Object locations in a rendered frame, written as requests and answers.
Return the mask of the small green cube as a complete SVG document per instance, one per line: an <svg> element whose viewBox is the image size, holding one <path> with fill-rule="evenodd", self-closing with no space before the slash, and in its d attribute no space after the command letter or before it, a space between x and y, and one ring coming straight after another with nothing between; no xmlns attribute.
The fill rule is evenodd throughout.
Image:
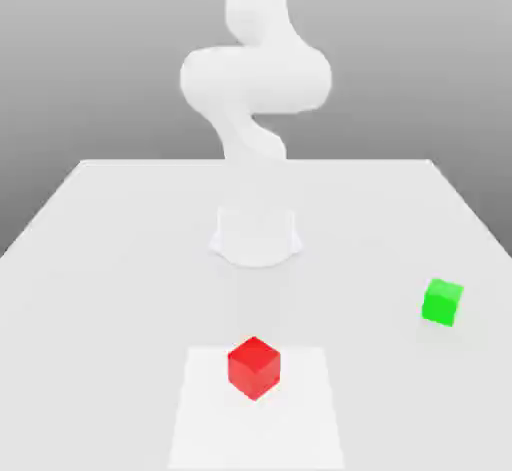
<svg viewBox="0 0 512 471"><path fill-rule="evenodd" d="M463 292L462 285L433 278L424 294L422 317L443 326L452 327Z"/></svg>

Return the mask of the small red cube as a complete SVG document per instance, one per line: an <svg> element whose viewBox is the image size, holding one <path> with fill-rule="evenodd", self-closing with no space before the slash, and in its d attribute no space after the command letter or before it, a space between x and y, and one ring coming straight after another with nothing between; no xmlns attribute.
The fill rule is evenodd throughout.
<svg viewBox="0 0 512 471"><path fill-rule="evenodd" d="M280 382L281 353L253 336L228 353L228 380L256 401Z"/></svg>

